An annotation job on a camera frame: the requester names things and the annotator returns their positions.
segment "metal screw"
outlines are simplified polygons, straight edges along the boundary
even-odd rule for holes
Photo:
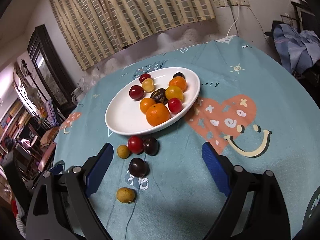
[[[236,165],[235,166],[235,171],[236,172],[241,172],[241,171],[243,171],[243,168],[240,165]]]
[[[273,176],[273,172],[272,172],[272,171],[267,170],[267,171],[266,171],[266,175],[267,175],[268,177],[272,177],[272,176]]]
[[[73,173],[78,173],[78,172],[81,171],[81,167],[76,166],[76,167],[74,167],[74,168],[72,169],[72,171],[73,171]]]
[[[50,175],[51,175],[50,171],[45,171],[45,172],[43,173],[43,176],[44,176],[45,178],[49,177]]]

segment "brown cushion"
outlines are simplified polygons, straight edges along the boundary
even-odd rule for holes
[[[47,130],[40,140],[41,146],[48,146],[55,139],[58,132],[59,127],[53,127],[50,130]]]

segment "white oval plate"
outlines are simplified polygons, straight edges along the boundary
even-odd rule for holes
[[[171,118],[155,127],[148,124],[146,116],[140,111],[140,101],[135,101],[129,97],[129,90],[133,85],[140,85],[139,78],[136,78],[124,88],[122,88],[111,100],[105,115],[105,121],[108,128],[121,135],[142,135],[160,131],[183,117],[196,101],[200,92],[200,80],[196,73],[181,67],[169,67],[158,69],[149,74],[154,80],[155,90],[159,88],[166,89],[173,75],[181,72],[185,75],[187,81],[187,90],[183,93],[183,109],[178,114],[172,114]],[[145,92],[145,97],[150,97],[151,93]]]

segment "tablecloth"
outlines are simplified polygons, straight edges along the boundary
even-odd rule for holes
[[[156,156],[143,153],[120,159],[116,148],[128,138],[106,126],[108,104],[142,72],[172,66],[189,68],[199,76],[198,100],[184,118],[153,134],[160,143]],[[318,107],[294,77],[248,42],[227,37],[147,58],[101,79],[61,126],[54,161],[64,161],[66,168],[82,166],[111,143],[115,156],[99,190],[90,197],[111,237],[197,240],[206,235],[226,200],[201,157],[202,144],[210,141],[233,165],[249,172],[274,172],[293,237],[319,200],[319,123]],[[227,141],[226,135],[233,140]],[[265,136],[268,142],[257,154]],[[246,152],[254,156],[247,157]],[[150,166],[145,179],[128,172],[135,157]],[[120,187],[135,189],[136,201],[117,201]],[[242,229],[249,208],[250,199],[234,233]]]

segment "checkered beige curtain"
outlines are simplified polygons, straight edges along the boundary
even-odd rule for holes
[[[215,18],[209,0],[50,0],[82,70],[154,33]]]

